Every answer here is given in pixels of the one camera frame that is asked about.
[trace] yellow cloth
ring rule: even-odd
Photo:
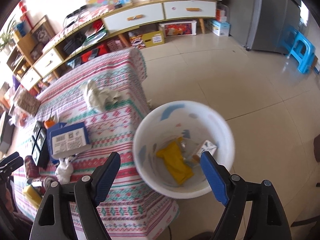
[[[182,185],[194,175],[192,168],[183,162],[183,157],[176,141],[170,143],[166,148],[159,150],[156,156],[164,160],[164,165],[179,185]]]

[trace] yellow sponge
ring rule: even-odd
[[[42,197],[34,187],[32,187],[31,185],[26,186],[22,190],[22,193],[36,209],[39,208]]]

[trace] tile floor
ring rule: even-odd
[[[168,38],[142,54],[148,72],[143,87],[155,106],[192,100],[217,110],[236,141],[231,172],[247,181],[271,180],[289,224],[320,214],[320,164],[313,155],[320,134],[319,76],[300,74],[293,58],[247,52],[232,37],[213,33]],[[212,193],[178,203],[174,240],[214,231],[224,210]],[[249,206],[237,239],[244,237]],[[292,228],[293,239],[303,239],[311,226]],[[169,239],[169,231],[158,239]]]

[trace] refrigerator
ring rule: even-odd
[[[299,29],[301,0],[223,0],[229,7],[230,35],[247,50],[287,53],[281,40]]]

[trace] wooden cabinet leg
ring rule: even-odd
[[[199,22],[200,22],[201,32],[202,32],[202,34],[205,34],[205,27],[204,27],[203,19],[199,18]]]
[[[127,41],[122,33],[118,34],[118,37],[127,48],[131,47],[131,44]]]
[[[60,78],[60,75],[57,73],[56,70],[52,71],[52,73],[53,73],[53,75],[54,75],[57,79]]]
[[[39,89],[39,87],[38,87],[37,85],[34,85],[33,88],[34,88],[38,93],[40,93],[40,89]]]

